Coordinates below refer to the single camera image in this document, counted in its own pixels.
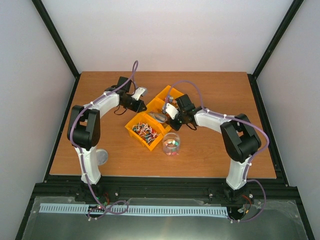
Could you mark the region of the silver metal scoop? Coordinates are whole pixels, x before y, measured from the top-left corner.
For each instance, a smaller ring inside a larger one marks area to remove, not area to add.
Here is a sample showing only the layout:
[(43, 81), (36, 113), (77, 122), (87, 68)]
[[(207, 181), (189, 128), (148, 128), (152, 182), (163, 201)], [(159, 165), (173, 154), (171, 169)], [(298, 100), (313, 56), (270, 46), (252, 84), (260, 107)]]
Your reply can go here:
[(149, 112), (148, 115), (161, 124), (165, 124), (168, 120), (167, 116), (161, 112)]

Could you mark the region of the yellow bin with star candies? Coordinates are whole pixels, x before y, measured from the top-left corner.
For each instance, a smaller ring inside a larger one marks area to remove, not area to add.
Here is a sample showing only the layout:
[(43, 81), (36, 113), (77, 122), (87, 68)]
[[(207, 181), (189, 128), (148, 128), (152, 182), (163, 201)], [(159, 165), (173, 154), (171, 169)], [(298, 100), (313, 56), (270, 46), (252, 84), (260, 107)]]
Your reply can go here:
[(166, 101), (166, 97), (168, 96), (168, 98), (173, 97), (173, 99), (177, 99), (181, 96), (183, 96), (184, 93), (180, 92), (179, 90), (175, 89), (174, 87), (172, 87), (171, 85), (167, 85), (162, 91), (160, 91), (157, 95), (156, 98), (162, 100), (162, 101)]

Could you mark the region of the yellow bin with popsicle candies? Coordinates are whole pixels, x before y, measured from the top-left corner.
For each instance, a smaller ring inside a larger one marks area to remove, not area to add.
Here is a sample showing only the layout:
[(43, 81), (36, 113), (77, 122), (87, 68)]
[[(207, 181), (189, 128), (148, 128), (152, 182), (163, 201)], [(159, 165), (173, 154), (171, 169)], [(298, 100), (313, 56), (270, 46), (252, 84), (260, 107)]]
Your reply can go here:
[[(161, 99), (154, 98), (147, 104), (147, 115), (149, 112), (156, 112), (156, 113), (163, 113), (163, 106), (165, 102)], [(160, 126), (163, 128), (163, 131), (168, 133), (172, 130), (172, 128), (166, 123), (159, 123), (154, 118), (151, 117), (153, 121), (155, 121), (156, 124), (160, 124)]]

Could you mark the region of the yellow bin with lollipops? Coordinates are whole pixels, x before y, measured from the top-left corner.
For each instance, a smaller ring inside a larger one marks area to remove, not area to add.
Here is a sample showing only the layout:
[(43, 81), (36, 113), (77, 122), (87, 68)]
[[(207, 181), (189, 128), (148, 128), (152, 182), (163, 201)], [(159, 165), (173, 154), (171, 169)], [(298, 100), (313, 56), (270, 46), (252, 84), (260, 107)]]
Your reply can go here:
[(154, 150), (166, 134), (163, 125), (144, 112), (135, 115), (124, 127), (130, 137), (150, 151)]

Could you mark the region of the round clear cup lid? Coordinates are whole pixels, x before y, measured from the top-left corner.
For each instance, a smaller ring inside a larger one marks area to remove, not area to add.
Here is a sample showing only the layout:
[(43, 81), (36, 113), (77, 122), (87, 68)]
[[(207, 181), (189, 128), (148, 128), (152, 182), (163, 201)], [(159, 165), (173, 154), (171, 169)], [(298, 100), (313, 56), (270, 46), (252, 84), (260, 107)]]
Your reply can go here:
[(96, 157), (97, 157), (97, 164), (101, 166), (107, 162), (109, 155), (105, 149), (100, 148), (96, 150)]

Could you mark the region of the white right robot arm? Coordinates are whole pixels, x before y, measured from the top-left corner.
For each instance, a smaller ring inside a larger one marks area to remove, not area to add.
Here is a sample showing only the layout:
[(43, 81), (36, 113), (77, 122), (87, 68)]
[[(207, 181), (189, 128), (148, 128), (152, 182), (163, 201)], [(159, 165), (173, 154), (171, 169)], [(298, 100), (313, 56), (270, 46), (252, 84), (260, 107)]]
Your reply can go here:
[(166, 123), (175, 131), (186, 125), (193, 131), (203, 127), (220, 133), (230, 157), (226, 183), (234, 191), (245, 186), (253, 157), (262, 145), (245, 114), (229, 116), (202, 106), (195, 107), (187, 94), (173, 100), (167, 95), (162, 111), (168, 116)]

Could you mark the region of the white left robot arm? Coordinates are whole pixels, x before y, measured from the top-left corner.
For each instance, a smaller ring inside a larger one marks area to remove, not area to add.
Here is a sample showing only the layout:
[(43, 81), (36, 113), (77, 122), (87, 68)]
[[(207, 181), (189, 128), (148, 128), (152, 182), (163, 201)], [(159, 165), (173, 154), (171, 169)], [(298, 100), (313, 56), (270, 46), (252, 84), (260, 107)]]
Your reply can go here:
[(133, 81), (120, 77), (118, 83), (104, 90), (101, 96), (85, 105), (74, 105), (67, 128), (67, 139), (74, 147), (81, 168), (81, 180), (90, 184), (86, 195), (92, 201), (103, 198), (104, 188), (97, 183), (101, 178), (98, 167), (97, 144), (101, 137), (101, 118), (111, 109), (122, 106), (126, 110), (141, 113), (147, 110), (140, 99), (147, 94), (145, 87), (129, 93)]

